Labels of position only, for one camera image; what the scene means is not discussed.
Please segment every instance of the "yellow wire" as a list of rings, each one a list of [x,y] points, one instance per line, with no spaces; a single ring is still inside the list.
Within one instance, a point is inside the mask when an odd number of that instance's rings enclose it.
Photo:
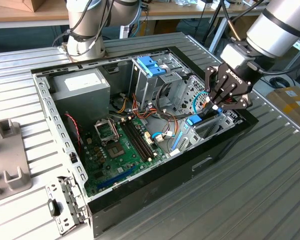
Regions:
[[[118,114],[122,113],[125,110],[126,101],[127,101],[127,97],[124,98],[124,102],[123,102],[122,108],[119,111],[117,111]]]

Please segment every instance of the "side panel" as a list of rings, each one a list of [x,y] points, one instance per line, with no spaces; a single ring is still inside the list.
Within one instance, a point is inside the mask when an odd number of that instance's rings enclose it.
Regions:
[[[245,133],[249,132],[251,127],[226,141],[215,145],[208,151],[197,155],[190,161],[178,168],[164,174],[162,177],[150,182],[144,187],[132,192],[119,201],[105,207],[98,212],[94,212],[95,205],[103,204],[102,199],[96,199],[89,203],[92,211],[92,224],[94,237],[99,236],[122,220],[141,210],[145,206],[164,196],[168,192],[187,182],[198,175],[211,164],[220,160]]]

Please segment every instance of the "motherboard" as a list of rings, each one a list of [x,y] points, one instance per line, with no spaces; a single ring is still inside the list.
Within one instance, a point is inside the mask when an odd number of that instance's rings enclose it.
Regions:
[[[89,176],[85,189],[89,197],[166,158],[160,147],[147,142],[145,126],[139,119],[106,121],[109,123],[100,121],[82,136],[82,159]]]

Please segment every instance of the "blue pcie slot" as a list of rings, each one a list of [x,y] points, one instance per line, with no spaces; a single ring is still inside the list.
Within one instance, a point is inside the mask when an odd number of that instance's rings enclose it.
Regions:
[[[118,182],[119,180],[127,177],[128,175],[130,175],[133,171],[133,169],[135,168],[136,166],[130,168],[129,170],[126,170],[125,172],[123,173],[120,173],[119,175],[109,179],[109,180],[106,180],[105,182],[103,183],[100,183],[99,185],[97,185],[97,188],[98,189],[102,189],[102,188],[106,188],[108,187],[109,185],[112,185],[113,183],[116,183]]]

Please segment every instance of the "wooden shelf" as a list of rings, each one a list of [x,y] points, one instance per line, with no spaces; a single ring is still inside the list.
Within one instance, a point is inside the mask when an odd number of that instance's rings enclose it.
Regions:
[[[246,10],[244,4],[231,5],[228,12],[241,13]],[[192,4],[191,6],[179,6],[173,2],[162,3],[153,2],[149,4],[149,16],[172,16],[172,15],[199,15],[202,7]],[[213,14],[214,10],[206,8],[205,14]],[[52,21],[52,20],[68,20],[68,11],[64,0],[46,0],[45,3],[36,12],[26,12],[18,9],[12,9],[0,6],[0,22],[23,22],[23,21]]]

